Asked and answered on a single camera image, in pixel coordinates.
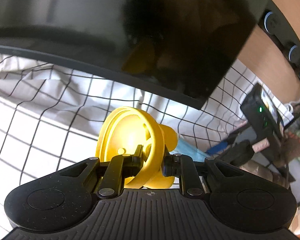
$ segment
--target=yellow plastic object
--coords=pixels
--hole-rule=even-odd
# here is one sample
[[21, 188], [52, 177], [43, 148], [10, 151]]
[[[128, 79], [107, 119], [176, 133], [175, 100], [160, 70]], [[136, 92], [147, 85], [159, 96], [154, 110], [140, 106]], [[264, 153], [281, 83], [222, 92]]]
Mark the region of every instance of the yellow plastic object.
[[125, 188], [169, 188], [174, 177], [164, 177], [161, 163], [164, 146], [172, 151], [178, 143], [175, 131], [158, 124], [147, 112], [131, 107], [120, 107], [109, 114], [104, 122], [97, 144], [96, 157], [108, 162], [119, 154], [135, 153], [137, 145], [143, 145], [146, 160], [142, 169], [133, 178], [125, 180]]
[[142, 39], [123, 64], [122, 70], [130, 74], [140, 74], [154, 67], [155, 51], [151, 39]]

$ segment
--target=circular pad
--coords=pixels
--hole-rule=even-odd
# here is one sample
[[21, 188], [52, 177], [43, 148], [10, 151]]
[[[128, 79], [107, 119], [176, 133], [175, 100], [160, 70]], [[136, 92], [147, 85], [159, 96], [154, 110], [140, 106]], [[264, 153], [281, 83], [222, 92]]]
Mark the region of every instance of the circular pad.
[[246, 189], [237, 196], [238, 202], [245, 208], [265, 210], [274, 204], [274, 197], [261, 189]]
[[28, 204], [38, 210], [50, 210], [60, 206], [65, 200], [65, 195], [55, 189], [40, 189], [31, 193]]

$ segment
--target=grooved black surface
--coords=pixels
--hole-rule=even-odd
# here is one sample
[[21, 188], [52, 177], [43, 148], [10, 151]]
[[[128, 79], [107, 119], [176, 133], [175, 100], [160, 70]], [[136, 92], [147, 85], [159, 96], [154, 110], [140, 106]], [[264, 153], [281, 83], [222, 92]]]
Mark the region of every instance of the grooved black surface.
[[14, 229], [4, 240], [97, 240], [97, 239], [204, 239], [293, 240], [287, 229], [269, 234], [249, 234], [231, 229], [218, 220], [201, 200], [183, 197], [177, 189], [125, 189], [115, 199], [101, 200], [79, 225], [52, 234]]

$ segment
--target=blue object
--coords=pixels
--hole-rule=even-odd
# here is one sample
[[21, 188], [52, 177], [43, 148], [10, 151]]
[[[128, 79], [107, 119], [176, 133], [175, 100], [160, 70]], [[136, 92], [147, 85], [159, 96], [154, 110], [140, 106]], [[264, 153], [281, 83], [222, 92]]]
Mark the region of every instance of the blue object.
[[206, 157], [209, 157], [206, 153], [200, 151], [195, 146], [189, 144], [185, 140], [178, 138], [177, 147], [170, 152], [171, 154], [181, 153], [190, 156], [195, 162], [204, 162]]
[[228, 147], [228, 143], [226, 141], [222, 141], [219, 144], [211, 147], [209, 150], [207, 150], [207, 154], [214, 155]]

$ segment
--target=white grid cloth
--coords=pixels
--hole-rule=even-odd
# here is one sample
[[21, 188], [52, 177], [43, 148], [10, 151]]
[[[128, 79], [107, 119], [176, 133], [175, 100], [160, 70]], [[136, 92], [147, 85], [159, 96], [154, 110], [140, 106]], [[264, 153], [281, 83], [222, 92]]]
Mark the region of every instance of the white grid cloth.
[[196, 110], [95, 75], [0, 54], [0, 239], [12, 229], [3, 208], [7, 194], [94, 156], [100, 128], [117, 107], [143, 109], [205, 151], [243, 119], [240, 103], [256, 82], [236, 60]]

